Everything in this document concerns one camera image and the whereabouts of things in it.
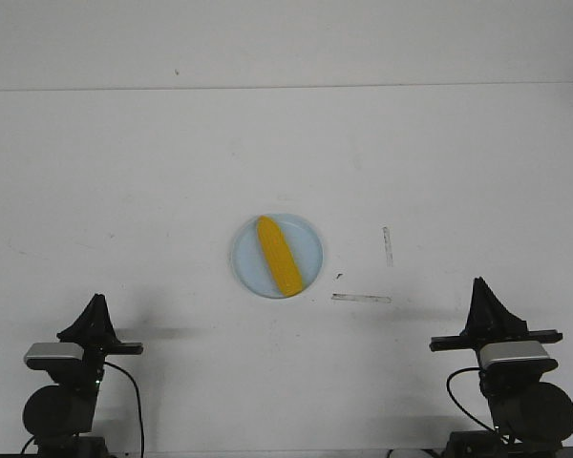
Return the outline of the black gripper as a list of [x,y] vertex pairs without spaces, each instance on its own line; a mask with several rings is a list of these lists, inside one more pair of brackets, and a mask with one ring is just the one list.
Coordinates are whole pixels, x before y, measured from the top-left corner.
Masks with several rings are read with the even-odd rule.
[[[96,331],[96,307],[99,305],[99,317],[102,334]],[[117,338],[111,321],[106,298],[103,294],[94,294],[83,312],[66,329],[56,335],[62,343],[78,344],[85,351],[94,351],[105,356],[141,355],[142,343],[125,343]]]
[[[482,318],[480,296],[488,316],[490,328],[497,334],[525,334],[520,336],[469,336],[476,335]],[[432,337],[429,348],[432,352],[460,349],[480,350],[487,344],[534,341],[540,344],[556,344],[562,340],[562,332],[556,329],[529,331],[527,322],[512,314],[497,298],[488,283],[482,278],[474,278],[469,312],[462,335]]]

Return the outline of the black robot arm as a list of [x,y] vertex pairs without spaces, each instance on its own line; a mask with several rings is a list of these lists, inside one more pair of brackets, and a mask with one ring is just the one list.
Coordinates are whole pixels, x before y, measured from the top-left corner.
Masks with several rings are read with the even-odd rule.
[[556,329],[532,330],[511,313],[482,277],[473,281],[466,323],[455,336],[433,337],[433,352],[471,349],[479,390],[492,422],[451,432],[444,457],[554,457],[573,434],[573,401],[543,375],[559,363],[546,346],[562,340]]
[[46,372],[53,382],[37,389],[24,405],[22,421],[31,438],[20,454],[25,455],[34,444],[37,457],[111,457],[106,439],[91,434],[100,386],[109,367],[132,383],[139,455],[143,456],[145,432],[138,383],[127,370],[106,360],[109,356],[138,356],[143,345],[117,337],[106,298],[99,293],[56,338],[55,342],[33,343],[23,358],[28,369]]

